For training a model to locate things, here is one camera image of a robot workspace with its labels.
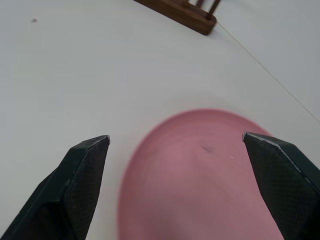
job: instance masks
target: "white surface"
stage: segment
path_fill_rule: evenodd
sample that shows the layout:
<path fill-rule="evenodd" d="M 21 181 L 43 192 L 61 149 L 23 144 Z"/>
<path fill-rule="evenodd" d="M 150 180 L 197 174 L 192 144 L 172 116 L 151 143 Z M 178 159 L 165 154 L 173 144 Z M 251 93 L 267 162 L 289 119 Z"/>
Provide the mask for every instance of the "white surface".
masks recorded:
<path fill-rule="evenodd" d="M 320 1 L 222 0 L 219 23 L 320 121 Z"/>
<path fill-rule="evenodd" d="M 70 147 L 109 134 L 87 239 L 115 240 L 130 155 L 184 110 L 242 114 L 320 166 L 319 122 L 219 25 L 202 36 L 132 0 L 5 0 L 0 31 L 0 234 Z"/>

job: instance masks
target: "pink object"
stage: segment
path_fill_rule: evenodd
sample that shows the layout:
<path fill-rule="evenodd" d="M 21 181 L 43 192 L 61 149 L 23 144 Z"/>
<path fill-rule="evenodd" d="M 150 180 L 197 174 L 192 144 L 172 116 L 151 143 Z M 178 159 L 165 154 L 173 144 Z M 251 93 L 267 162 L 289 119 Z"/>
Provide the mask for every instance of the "pink object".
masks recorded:
<path fill-rule="evenodd" d="M 255 180 L 243 132 L 215 109 L 178 114 L 139 145 L 123 178 L 119 240 L 283 240 Z"/>

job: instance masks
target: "wooden stand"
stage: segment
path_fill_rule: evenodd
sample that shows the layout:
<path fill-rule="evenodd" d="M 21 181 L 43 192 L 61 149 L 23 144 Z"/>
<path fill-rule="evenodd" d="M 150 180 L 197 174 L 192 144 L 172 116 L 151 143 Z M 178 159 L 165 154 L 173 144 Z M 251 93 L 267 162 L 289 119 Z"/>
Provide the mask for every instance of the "wooden stand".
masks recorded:
<path fill-rule="evenodd" d="M 135 1 L 203 35 L 208 35 L 214 28 L 217 19 L 213 13 L 220 2 L 215 0 L 210 11 L 206 12 L 200 8 L 204 0 L 198 0 L 196 5 L 189 3 L 189 0 Z"/>

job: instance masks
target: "wooden base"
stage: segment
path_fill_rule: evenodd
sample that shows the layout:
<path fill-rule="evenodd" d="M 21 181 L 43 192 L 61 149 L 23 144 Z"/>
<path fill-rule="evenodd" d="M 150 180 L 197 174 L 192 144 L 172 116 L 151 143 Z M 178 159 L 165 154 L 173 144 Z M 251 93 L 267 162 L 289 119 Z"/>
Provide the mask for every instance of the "wooden base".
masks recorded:
<path fill-rule="evenodd" d="M 135 0 L 156 12 L 191 28 L 198 33 L 208 35 L 214 28 L 217 19 L 201 8 L 183 0 Z"/>

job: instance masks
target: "pink plate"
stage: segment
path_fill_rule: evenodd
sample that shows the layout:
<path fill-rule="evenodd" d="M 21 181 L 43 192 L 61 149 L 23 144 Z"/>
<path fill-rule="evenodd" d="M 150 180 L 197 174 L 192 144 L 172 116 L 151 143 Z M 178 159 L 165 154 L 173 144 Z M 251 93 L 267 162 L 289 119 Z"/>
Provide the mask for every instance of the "pink plate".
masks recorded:
<path fill-rule="evenodd" d="M 242 133 L 269 135 L 214 109 L 176 115 L 135 151 L 118 202 L 119 240 L 283 240 Z"/>

